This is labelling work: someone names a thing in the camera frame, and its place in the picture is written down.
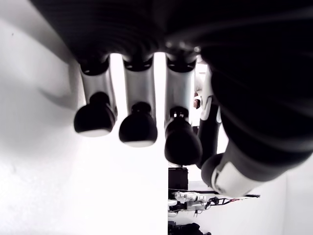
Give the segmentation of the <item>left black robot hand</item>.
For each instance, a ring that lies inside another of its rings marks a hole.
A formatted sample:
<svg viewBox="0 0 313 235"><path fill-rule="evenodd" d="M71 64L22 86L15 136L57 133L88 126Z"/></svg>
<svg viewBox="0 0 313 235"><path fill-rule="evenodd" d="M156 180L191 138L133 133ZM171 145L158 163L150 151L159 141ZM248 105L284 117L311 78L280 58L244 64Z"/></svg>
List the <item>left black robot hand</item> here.
<svg viewBox="0 0 313 235"><path fill-rule="evenodd" d="M310 0L35 0L77 60L200 49L229 138L202 179L242 196L313 152Z"/></svg>

